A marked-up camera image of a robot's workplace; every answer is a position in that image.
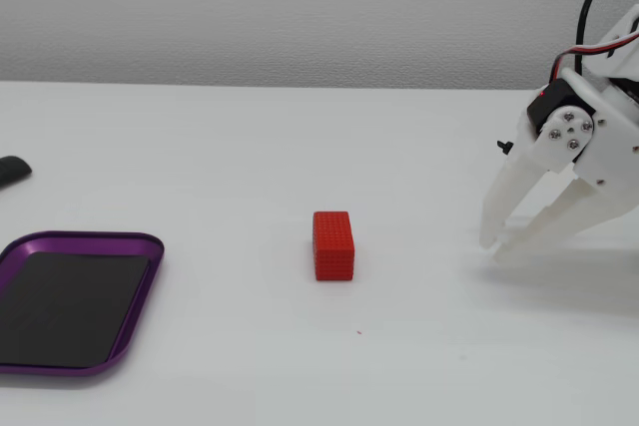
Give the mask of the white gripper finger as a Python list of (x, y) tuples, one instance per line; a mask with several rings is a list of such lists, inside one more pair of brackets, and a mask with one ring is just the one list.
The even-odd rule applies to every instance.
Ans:
[(565, 170), (590, 142), (594, 121), (584, 109), (561, 107), (537, 130), (527, 113), (518, 123), (514, 146), (484, 197), (480, 245), (493, 246), (505, 221), (548, 172)]
[(573, 180), (522, 231), (502, 244), (493, 258), (507, 262), (543, 252), (576, 234), (620, 216), (620, 201), (582, 179)]

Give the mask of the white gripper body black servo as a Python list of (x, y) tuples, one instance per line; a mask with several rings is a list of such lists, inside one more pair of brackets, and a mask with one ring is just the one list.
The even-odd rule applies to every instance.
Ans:
[(566, 69), (527, 107), (547, 168), (573, 169), (555, 209), (627, 213), (638, 207), (638, 102), (624, 86), (614, 80), (599, 91)]

